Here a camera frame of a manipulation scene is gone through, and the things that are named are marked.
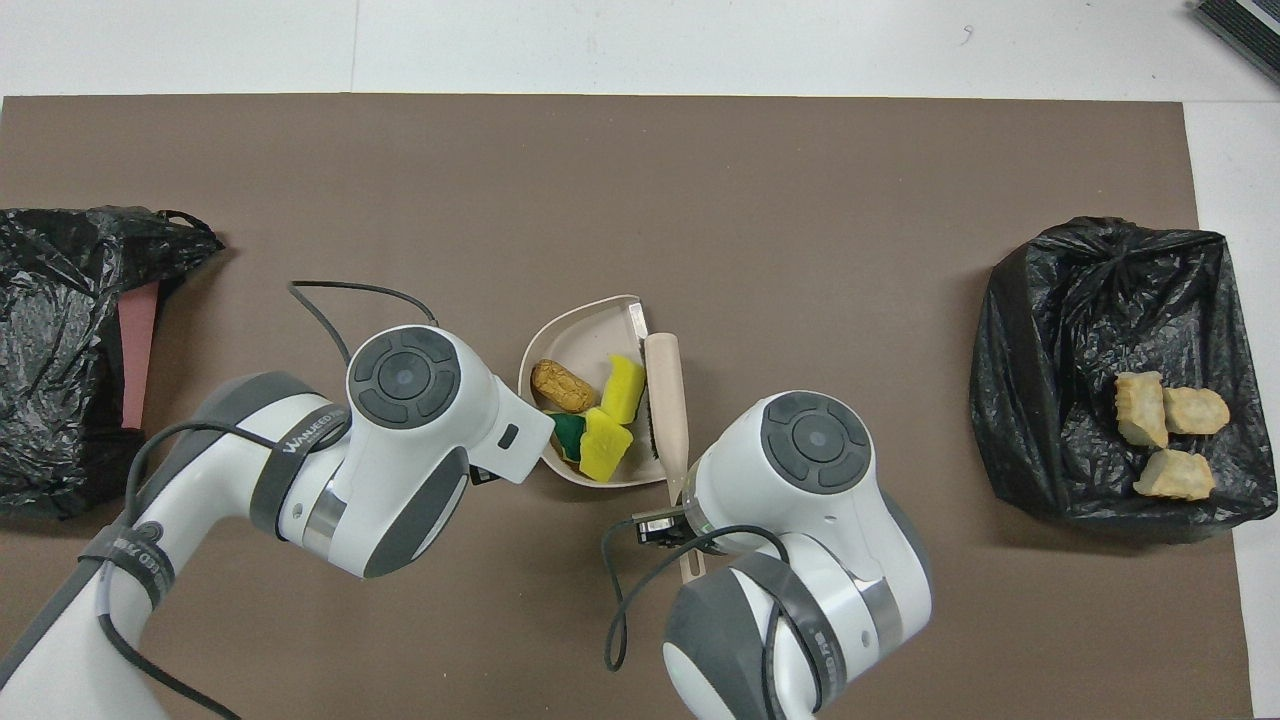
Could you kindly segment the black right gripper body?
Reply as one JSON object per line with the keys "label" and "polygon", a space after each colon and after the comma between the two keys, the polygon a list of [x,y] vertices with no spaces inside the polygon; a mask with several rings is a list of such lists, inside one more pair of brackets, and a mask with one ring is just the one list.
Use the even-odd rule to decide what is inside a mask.
{"label": "black right gripper body", "polygon": [[681,507],[668,507],[635,515],[636,542],[655,547],[680,547],[694,539],[694,529]]}

